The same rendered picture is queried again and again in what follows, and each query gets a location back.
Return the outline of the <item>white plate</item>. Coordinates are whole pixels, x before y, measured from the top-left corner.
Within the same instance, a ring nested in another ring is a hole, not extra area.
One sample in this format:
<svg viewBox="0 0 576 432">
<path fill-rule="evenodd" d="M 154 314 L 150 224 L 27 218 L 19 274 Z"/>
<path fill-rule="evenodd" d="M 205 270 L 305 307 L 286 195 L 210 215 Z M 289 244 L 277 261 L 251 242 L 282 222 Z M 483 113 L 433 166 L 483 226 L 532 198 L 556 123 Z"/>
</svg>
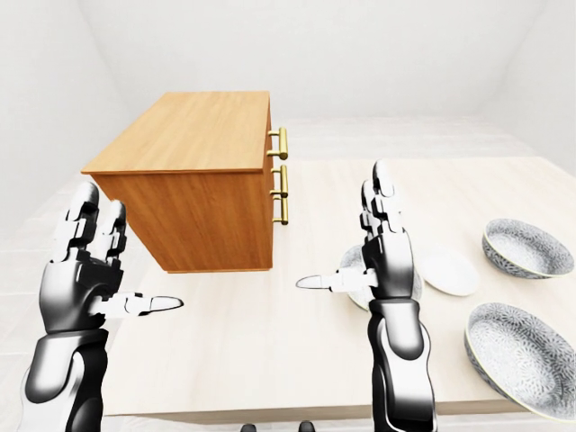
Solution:
<svg viewBox="0 0 576 432">
<path fill-rule="evenodd" d="M 451 249 L 437 248 L 425 255 L 419 270 L 437 290 L 453 296 L 468 296 L 480 286 L 480 276 L 473 264 Z"/>
</svg>

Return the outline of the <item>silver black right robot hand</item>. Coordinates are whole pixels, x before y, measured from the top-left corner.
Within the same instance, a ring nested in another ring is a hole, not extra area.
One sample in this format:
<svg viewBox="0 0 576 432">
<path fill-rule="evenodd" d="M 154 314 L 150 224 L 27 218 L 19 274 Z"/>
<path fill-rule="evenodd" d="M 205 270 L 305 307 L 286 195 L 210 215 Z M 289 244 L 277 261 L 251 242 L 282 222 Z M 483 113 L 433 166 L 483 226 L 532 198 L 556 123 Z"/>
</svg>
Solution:
<svg viewBox="0 0 576 432">
<path fill-rule="evenodd" d="M 361 204 L 360 225 L 366 231 L 362 246 L 365 270 L 341 267 L 333 274 L 305 276 L 296 286 L 335 293 L 368 286 L 377 300 L 410 298 L 414 275 L 410 237 L 402 223 L 399 195 L 381 159 L 373 165 L 372 178 L 363 182 Z"/>
</svg>

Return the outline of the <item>black white patterned bowl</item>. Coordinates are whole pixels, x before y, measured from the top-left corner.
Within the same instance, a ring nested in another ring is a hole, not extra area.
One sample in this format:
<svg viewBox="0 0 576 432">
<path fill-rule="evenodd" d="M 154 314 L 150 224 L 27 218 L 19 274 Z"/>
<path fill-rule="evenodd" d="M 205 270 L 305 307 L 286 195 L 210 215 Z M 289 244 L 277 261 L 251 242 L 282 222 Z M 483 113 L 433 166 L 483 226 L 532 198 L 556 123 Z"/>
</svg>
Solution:
<svg viewBox="0 0 576 432">
<path fill-rule="evenodd" d="M 464 347 L 498 394 L 547 419 L 576 423 L 576 352 L 554 329 L 499 302 L 469 315 Z"/>
<path fill-rule="evenodd" d="M 355 245 L 351 247 L 342 257 L 340 262 L 341 268 L 351 268 L 357 273 L 362 273 L 366 267 L 362 256 L 362 246 Z M 411 298 L 417 302 L 420 301 L 423 289 L 424 289 L 424 279 L 419 275 L 417 268 L 414 268 L 413 272 L 413 286 Z M 364 311 L 369 311 L 369 302 L 374 298 L 371 288 L 369 286 L 363 286 L 360 289 L 347 291 L 346 292 L 349 299 L 359 308 Z"/>
<path fill-rule="evenodd" d="M 485 226 L 481 245 L 493 265 L 515 277 L 561 277 L 575 267 L 574 257 L 564 244 L 521 220 L 491 220 Z"/>
</svg>

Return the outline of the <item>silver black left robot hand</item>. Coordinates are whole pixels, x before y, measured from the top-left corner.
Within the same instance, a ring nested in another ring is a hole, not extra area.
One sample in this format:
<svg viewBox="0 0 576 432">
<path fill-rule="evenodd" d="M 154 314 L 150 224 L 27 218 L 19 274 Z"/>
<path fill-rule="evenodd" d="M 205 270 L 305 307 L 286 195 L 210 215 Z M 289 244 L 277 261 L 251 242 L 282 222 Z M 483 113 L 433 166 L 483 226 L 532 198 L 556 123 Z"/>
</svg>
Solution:
<svg viewBox="0 0 576 432">
<path fill-rule="evenodd" d="M 40 313 L 49 334 L 98 329 L 107 319 L 146 316 L 184 305 L 176 297 L 120 291 L 126 209 L 114 200 L 103 222 L 98 214 L 98 188 L 82 183 L 59 220 L 41 280 Z"/>
</svg>

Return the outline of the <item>wooden cabinet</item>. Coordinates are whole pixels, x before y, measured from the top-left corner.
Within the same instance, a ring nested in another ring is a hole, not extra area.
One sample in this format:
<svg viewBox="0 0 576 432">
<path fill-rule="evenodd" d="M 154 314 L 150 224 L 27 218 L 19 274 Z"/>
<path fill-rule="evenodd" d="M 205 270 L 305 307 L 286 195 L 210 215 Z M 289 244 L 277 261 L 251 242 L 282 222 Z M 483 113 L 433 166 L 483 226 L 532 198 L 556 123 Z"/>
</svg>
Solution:
<svg viewBox="0 0 576 432">
<path fill-rule="evenodd" d="M 273 265 L 266 91 L 161 96 L 84 168 L 169 273 Z"/>
</svg>

